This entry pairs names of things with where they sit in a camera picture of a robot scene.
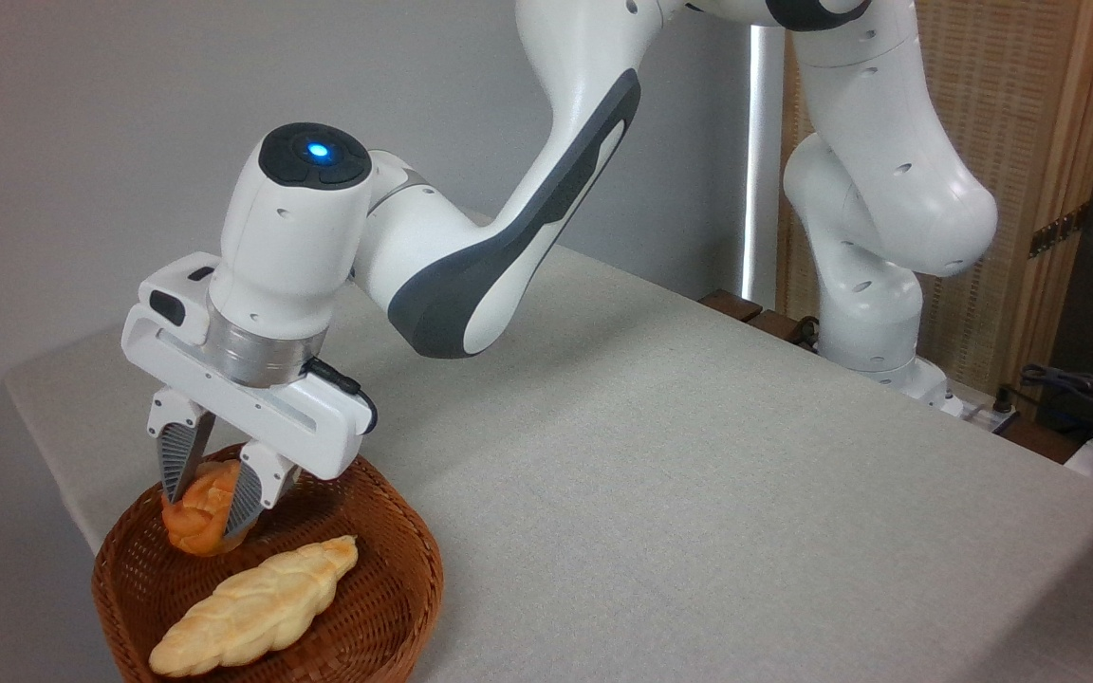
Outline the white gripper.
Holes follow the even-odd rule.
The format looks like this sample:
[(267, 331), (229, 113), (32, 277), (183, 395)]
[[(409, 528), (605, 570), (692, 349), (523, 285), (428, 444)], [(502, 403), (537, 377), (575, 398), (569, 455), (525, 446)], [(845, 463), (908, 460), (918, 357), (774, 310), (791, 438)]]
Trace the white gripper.
[(218, 419), (243, 433), (224, 541), (247, 535), (301, 470), (339, 476), (377, 420), (360, 385), (318, 358), (322, 337), (277, 341), (226, 323), (199, 304), (136, 304), (121, 333), (124, 355), (157, 378), (146, 422), (160, 483), (183, 501)]

